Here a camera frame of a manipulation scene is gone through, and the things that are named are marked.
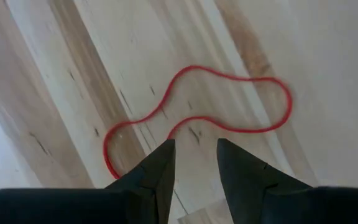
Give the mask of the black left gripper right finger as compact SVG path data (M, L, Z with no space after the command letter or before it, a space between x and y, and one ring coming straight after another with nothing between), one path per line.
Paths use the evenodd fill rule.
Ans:
M227 139L217 160L234 224L358 224L358 188L312 187Z

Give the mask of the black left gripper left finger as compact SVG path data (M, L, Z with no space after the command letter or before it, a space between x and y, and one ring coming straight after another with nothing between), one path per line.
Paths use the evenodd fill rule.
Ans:
M167 224L175 141L104 189L0 189L0 224Z

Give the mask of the red rubber band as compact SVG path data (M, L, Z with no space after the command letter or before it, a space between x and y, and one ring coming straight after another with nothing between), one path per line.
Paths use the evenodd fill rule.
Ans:
M111 160L109 158L108 150L109 150L110 140L112 139L112 137L120 129L125 128L126 126L144 123L144 122L150 120L158 112L162 111L164 104L168 101L168 98L169 98L171 92L173 91L173 87L174 87L175 83L181 77L184 77L188 72L191 72L193 70L202 70L204 72L208 72L210 74L216 75L217 77L225 78L225 79L236 81L236 82L252 82L252 83L271 82L271 83L274 83L282 89L282 91L285 95L285 98L286 98L285 112L284 112L283 116L276 123L274 123L268 127L257 128L257 129L244 129L244 128L230 127L230 126L228 126L228 125L226 125L210 116L189 116L189 117L181 120L180 122L178 122L176 125L174 125L174 127L170 130L170 132L167 136L167 139L171 139L181 126L183 126L186 123L189 123L190 121L196 121L196 120L207 121L207 122L217 126L220 129L223 129L223 130L229 131L229 132L233 132L233 133L260 134L260 133L267 133L269 131L274 131L278 128L281 128L289 120L289 118L291 116L291 113L293 111L293 97L292 97L289 87L284 82L282 82L281 79L275 78L275 77L240 77L240 76L235 76L235 75L219 72L217 70L214 70L212 68L205 67L202 65L189 65L189 66L181 69L180 71L178 71L173 76L172 80L170 81L170 83L167 86L167 89L166 89L164 95L162 96L162 99L160 100L158 105L148 115L146 115L145 117L143 117L141 119L121 121L121 122L115 124L106 133L104 140L103 140L103 158L104 158L105 165L108 168L108 171L116 180L120 179L122 177L122 175L120 173L118 173L118 171L116 170L116 168L114 167L113 163L111 162Z

